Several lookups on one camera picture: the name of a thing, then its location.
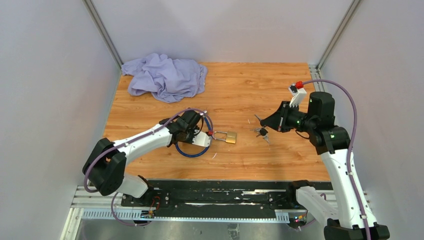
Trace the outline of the black head key pair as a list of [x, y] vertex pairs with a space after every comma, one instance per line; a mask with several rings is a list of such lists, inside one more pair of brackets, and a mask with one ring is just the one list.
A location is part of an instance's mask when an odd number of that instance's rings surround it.
[[268, 131], [265, 127], [258, 127], [253, 129], [253, 131], [257, 134], [256, 137], [266, 137], [268, 135]]

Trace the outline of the blue cable lock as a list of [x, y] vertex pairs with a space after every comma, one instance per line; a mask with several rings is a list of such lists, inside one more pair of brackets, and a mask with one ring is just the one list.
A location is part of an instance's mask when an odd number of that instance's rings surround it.
[[[184, 131], [198, 127], [200, 131], [207, 133], [211, 137], [214, 133], [212, 120], [208, 116], [208, 112], [206, 110], [190, 109], [185, 111], [181, 116], [178, 116], [176, 122], [182, 127]], [[200, 157], [204, 155], [210, 148], [210, 146], [203, 147], [199, 153], [186, 153], [180, 148], [179, 143], [181, 142], [175, 144], [177, 152], [187, 158]]]

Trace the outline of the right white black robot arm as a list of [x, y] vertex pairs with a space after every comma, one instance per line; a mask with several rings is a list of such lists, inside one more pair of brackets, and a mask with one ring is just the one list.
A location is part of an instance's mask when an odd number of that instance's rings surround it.
[[335, 100], [327, 92], [309, 95], [307, 112], [282, 101], [276, 112], [261, 119], [260, 132], [266, 129], [285, 133], [297, 130], [308, 134], [330, 176], [337, 207], [333, 207], [307, 180], [293, 181], [285, 195], [294, 209], [306, 208], [323, 226], [326, 240], [387, 240], [390, 231], [379, 224], [362, 191], [356, 174], [351, 137], [343, 127], [335, 125]]

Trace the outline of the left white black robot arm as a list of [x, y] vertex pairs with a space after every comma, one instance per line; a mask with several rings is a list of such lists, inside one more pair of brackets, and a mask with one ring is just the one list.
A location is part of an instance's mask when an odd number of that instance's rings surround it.
[[207, 116], [205, 110], [187, 108], [142, 133], [115, 141], [100, 139], [82, 168], [85, 190], [102, 196], [130, 195], [140, 206], [149, 206], [153, 193], [147, 180], [126, 173], [126, 167], [155, 149], [179, 142], [208, 148], [211, 137], [198, 127], [200, 121], [207, 121]]

